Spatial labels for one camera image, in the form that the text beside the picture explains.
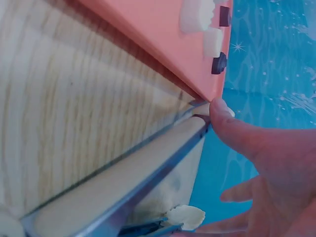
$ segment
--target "hand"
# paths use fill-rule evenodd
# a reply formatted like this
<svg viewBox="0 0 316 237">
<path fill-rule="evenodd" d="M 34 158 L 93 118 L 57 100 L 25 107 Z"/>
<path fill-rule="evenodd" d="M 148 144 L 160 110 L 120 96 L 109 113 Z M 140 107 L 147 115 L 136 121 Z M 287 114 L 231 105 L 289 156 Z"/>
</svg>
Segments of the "hand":
<svg viewBox="0 0 316 237">
<path fill-rule="evenodd" d="M 251 126 L 231 117 L 222 99 L 211 103 L 210 116 L 220 139 L 253 162 L 260 175 L 221 195 L 226 202 L 253 200 L 250 210 L 202 226 L 197 232 L 231 233 L 232 237 L 315 237 L 316 130 Z"/>
</svg>

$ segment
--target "wooden panel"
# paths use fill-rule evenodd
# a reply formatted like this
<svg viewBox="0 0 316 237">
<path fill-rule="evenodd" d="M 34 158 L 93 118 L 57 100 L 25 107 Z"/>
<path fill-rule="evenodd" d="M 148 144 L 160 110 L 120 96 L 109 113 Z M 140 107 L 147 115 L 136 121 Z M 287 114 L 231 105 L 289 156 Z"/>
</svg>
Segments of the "wooden panel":
<svg viewBox="0 0 316 237">
<path fill-rule="evenodd" d="M 0 1 L 0 203 L 37 207 L 175 121 L 193 97 L 76 1 Z"/>
</svg>

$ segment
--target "dark rubber knob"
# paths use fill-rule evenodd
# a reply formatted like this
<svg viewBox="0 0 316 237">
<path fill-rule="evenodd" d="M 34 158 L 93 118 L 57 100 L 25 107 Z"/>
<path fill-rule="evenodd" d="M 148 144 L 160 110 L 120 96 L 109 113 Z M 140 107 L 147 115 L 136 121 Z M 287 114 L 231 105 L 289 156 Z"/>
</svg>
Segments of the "dark rubber knob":
<svg viewBox="0 0 316 237">
<path fill-rule="evenodd" d="M 229 7 L 221 6 L 219 14 L 219 26 L 228 27 L 232 23 L 231 11 Z"/>
<path fill-rule="evenodd" d="M 221 52 L 218 58 L 213 59 L 212 74 L 221 74 L 227 66 L 227 58 L 225 53 Z"/>
</svg>

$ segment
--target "pink plastic surface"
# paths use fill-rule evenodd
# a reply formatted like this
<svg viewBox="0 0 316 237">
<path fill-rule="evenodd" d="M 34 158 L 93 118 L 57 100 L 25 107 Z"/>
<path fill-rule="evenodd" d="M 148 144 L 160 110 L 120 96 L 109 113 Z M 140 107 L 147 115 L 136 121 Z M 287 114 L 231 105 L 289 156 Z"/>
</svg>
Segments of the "pink plastic surface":
<svg viewBox="0 0 316 237">
<path fill-rule="evenodd" d="M 212 75 L 212 58 L 203 56 L 203 33 L 184 34 L 179 28 L 182 0 L 80 0 L 148 51 L 202 98 L 223 93 L 225 72 Z M 233 0 L 223 6 L 232 9 Z M 212 27 L 219 27 L 216 5 Z M 222 52 L 228 56 L 231 27 L 224 32 Z"/>
</svg>

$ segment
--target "blue patterned background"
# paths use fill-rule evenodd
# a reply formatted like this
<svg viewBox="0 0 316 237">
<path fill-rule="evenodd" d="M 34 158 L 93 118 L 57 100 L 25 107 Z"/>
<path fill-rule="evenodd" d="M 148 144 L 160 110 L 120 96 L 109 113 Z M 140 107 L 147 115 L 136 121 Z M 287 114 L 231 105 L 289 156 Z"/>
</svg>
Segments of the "blue patterned background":
<svg viewBox="0 0 316 237">
<path fill-rule="evenodd" d="M 262 127 L 316 128 L 316 0 L 234 0 L 223 98 L 236 117 Z M 248 209 L 221 192 L 257 174 L 214 132 L 204 144 L 190 205 L 205 223 Z"/>
</svg>

